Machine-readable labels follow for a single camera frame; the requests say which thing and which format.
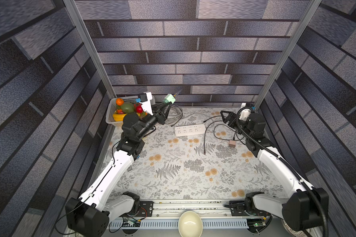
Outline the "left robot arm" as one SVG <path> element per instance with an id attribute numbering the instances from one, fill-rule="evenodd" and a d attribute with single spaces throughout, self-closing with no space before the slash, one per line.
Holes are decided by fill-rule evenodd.
<path id="1" fill-rule="evenodd" d="M 139 196 L 136 194 L 125 192 L 112 202 L 108 199 L 122 175 L 139 158 L 145 144 L 143 138 L 156 124 L 165 124 L 171 106 L 172 102 L 161 102 L 153 105 L 143 118 L 136 113 L 124 117 L 123 132 L 112 160 L 78 199 L 71 198 L 65 206 L 67 226 L 74 233 L 100 237 L 116 218 L 138 213 Z"/>

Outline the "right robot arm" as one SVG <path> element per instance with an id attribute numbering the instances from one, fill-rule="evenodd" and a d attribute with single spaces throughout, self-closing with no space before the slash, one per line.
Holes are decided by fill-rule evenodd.
<path id="1" fill-rule="evenodd" d="M 296 232 L 310 235 L 309 230 L 322 228 L 322 236 L 329 235 L 327 210 L 329 196 L 323 188 L 315 188 L 303 178 L 264 136 L 266 121 L 251 107 L 240 108 L 236 113 L 220 112 L 221 121 L 243 135 L 248 150 L 262 162 L 281 183 L 288 198 L 276 198 L 263 192 L 248 193 L 243 201 L 230 203 L 228 208 L 251 216 L 271 214 L 279 217 Z"/>

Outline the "green charger plug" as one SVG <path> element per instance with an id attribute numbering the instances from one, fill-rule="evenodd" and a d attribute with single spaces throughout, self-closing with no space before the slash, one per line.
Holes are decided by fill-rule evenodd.
<path id="1" fill-rule="evenodd" d="M 164 103 L 172 103 L 172 104 L 174 104 L 175 101 L 176 101 L 176 99 L 172 94 L 167 94 L 163 99 Z"/>

